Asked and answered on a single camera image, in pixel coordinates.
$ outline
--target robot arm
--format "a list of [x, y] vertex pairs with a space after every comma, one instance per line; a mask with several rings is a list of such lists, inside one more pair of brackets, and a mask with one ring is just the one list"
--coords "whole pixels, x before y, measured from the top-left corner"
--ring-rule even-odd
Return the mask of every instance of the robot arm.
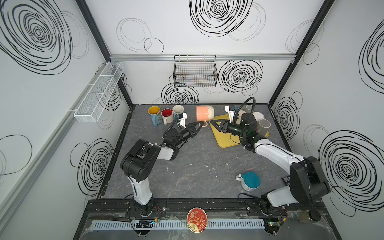
[[[195, 137], [203, 126], [203, 122], [185, 125], [186, 118], [186, 113], [175, 118], [175, 121], [163, 134], [164, 142], [161, 145], [139, 139], [120, 163], [120, 168], [132, 185], [134, 206], [142, 216], [149, 215], [152, 210], [153, 194], [149, 189], [148, 176], [156, 160], [175, 159], [179, 149], [188, 142], [189, 138]], [[172, 128], [176, 121], [178, 121], [178, 127], [184, 127], [180, 132]]]
[[290, 175], [290, 185], [267, 193], [264, 198], [271, 207], [299, 202], [308, 204], [330, 192], [320, 162], [287, 151], [268, 139], [255, 143], [256, 153], [268, 158]]
[[273, 190], [259, 199], [263, 212], [273, 212], [275, 207], [284, 204], [312, 203], [330, 193], [329, 184], [316, 158], [294, 154], [258, 134], [257, 121], [250, 113], [244, 113], [240, 124], [236, 124], [235, 118], [239, 109], [226, 106], [225, 111], [228, 112], [230, 120], [212, 120], [210, 123], [220, 132], [239, 136], [244, 149], [266, 157], [290, 175], [289, 186]]

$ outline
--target blue lid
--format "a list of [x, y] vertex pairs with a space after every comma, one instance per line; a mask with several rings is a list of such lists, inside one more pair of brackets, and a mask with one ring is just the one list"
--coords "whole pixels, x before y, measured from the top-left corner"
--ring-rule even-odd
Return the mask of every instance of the blue lid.
[[250, 188], [258, 188], [260, 186], [260, 178], [259, 176], [254, 172], [247, 172], [246, 174], [242, 175], [244, 178], [244, 183]]

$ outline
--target red mug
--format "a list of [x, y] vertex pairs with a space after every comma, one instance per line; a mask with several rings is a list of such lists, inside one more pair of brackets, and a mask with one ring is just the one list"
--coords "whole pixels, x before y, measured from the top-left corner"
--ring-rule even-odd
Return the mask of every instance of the red mug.
[[167, 125], [168, 123], [172, 123], [174, 119], [172, 109], [166, 108], [161, 111], [161, 117], [163, 118], [163, 122], [165, 125]]

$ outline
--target white plastic bracket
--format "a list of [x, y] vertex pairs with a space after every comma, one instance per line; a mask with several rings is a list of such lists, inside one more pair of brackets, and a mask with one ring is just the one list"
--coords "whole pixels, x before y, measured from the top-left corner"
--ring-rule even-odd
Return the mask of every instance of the white plastic bracket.
[[235, 115], [235, 111], [230, 111], [229, 106], [225, 106], [225, 112], [229, 115], [229, 122], [232, 123], [233, 116]]
[[183, 113], [183, 118], [179, 118], [180, 126], [183, 126], [185, 128], [186, 119], [187, 119], [187, 113]]

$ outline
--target round tin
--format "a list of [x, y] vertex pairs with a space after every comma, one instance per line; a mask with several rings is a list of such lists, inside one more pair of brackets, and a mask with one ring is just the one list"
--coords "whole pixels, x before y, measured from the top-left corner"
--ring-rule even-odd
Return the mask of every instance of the round tin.
[[199, 207], [191, 209], [187, 215], [188, 228], [194, 233], [202, 232], [208, 224], [207, 214]]

